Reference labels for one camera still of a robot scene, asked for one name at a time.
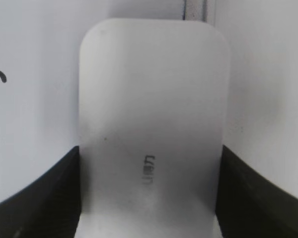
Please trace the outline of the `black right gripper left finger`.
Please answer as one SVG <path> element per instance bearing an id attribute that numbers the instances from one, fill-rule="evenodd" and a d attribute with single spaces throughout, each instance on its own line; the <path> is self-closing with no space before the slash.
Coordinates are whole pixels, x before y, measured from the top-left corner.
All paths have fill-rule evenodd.
<path id="1" fill-rule="evenodd" d="M 0 238 L 73 238 L 81 215 L 79 147 L 0 203 Z"/>

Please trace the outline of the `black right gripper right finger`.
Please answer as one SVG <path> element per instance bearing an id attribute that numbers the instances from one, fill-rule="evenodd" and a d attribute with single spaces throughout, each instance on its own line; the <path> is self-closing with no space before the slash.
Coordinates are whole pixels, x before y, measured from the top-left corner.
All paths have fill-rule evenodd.
<path id="1" fill-rule="evenodd" d="M 224 238 L 298 238 L 298 199 L 223 147 L 216 216 Z"/>

